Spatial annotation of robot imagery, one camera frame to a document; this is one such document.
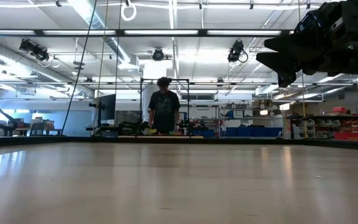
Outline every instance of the ceiling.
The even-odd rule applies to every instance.
[[[240,0],[202,0],[203,10],[199,8],[183,9],[186,6],[197,6],[199,0],[178,0],[178,9],[173,11],[170,18],[169,9],[156,8],[159,6],[168,7],[171,0],[132,0],[137,6],[137,14],[131,21],[124,21],[120,17],[120,6],[98,6],[97,11],[100,17],[105,18],[108,14],[106,26],[109,29],[293,29],[299,16],[303,17],[308,9],[282,10],[285,6],[296,6],[298,1],[291,0],[254,0],[254,9],[250,10],[249,2]],[[67,1],[60,1],[63,6],[54,6],[55,1],[48,0],[0,0],[0,29],[87,29],[88,24],[82,19],[77,11]],[[319,6],[323,0],[311,0],[312,6]],[[107,0],[98,1],[98,4],[106,4]],[[120,1],[109,1],[110,4]],[[31,4],[43,5],[45,7],[26,7]],[[126,16],[130,16],[130,9],[125,10]],[[79,60],[86,43],[85,38],[78,39],[76,50],[76,39],[71,37],[32,37],[36,44],[48,48],[48,52],[61,61],[57,68],[49,66],[48,69],[57,72],[71,80],[76,76],[72,74],[75,65],[73,61]],[[260,66],[255,60],[255,51],[263,47],[264,38],[240,38],[244,45],[251,49],[249,60],[244,64],[237,64],[234,67],[227,62],[227,54],[235,40],[233,37],[177,37],[173,41],[171,37],[120,37],[117,38],[119,45],[128,54],[137,55],[140,64],[148,63],[151,59],[150,52],[155,48],[162,48],[167,55],[173,55],[173,46],[177,46],[176,59],[178,78],[189,78],[199,82],[216,81],[224,78],[225,82],[276,82],[276,75],[271,69]],[[0,45],[12,52],[22,55],[19,50],[20,37],[0,37]],[[104,45],[103,40],[98,37],[90,37],[86,43],[86,54],[84,56],[84,70],[81,71],[80,81],[91,77],[98,81],[101,74],[103,82],[115,80],[116,74],[119,82],[139,81],[139,72],[117,69],[117,58],[112,50]],[[35,63],[30,55],[24,57]],[[165,62],[168,67],[167,75],[174,77],[172,60]],[[326,74],[318,74],[312,77],[304,77],[305,82],[318,82],[326,77]],[[349,82],[352,77],[341,76],[333,81]],[[258,86],[238,86],[236,90],[254,90]],[[95,90],[97,85],[89,86]],[[118,88],[137,88],[137,85],[120,85]],[[193,86],[193,89],[211,88],[210,86]],[[289,89],[277,89],[277,94],[287,93],[299,89],[297,86]]]

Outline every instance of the dark t-shirt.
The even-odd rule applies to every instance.
[[[180,103],[176,93],[169,91],[163,95],[160,91],[153,93],[149,108],[155,110],[153,128],[162,132],[175,129],[175,111],[179,110]]]

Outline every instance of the air duct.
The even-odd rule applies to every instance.
[[[84,19],[84,21],[89,25],[92,21],[91,28],[92,29],[105,29],[106,25],[101,19],[102,17],[98,13],[98,10],[95,9],[94,16],[92,19],[92,12],[94,6],[94,0],[67,0],[71,6],[73,6],[74,10]],[[111,50],[118,56],[118,60],[123,63],[131,63],[131,57],[125,53],[125,51],[118,45],[117,41],[112,37],[106,37],[103,39],[107,46],[111,48]],[[126,69],[128,66],[121,66],[119,68]]]
[[[59,73],[56,73],[48,68],[43,68],[39,64],[22,57],[21,55],[14,53],[5,47],[0,45],[0,61],[6,65],[18,65],[23,67],[23,70],[28,70],[28,72],[37,72],[38,76],[35,76],[34,79],[39,80],[41,77],[48,78],[52,82],[72,82],[73,80],[67,78]],[[88,87],[78,85],[77,89],[83,91],[87,96],[93,97],[94,91]]]

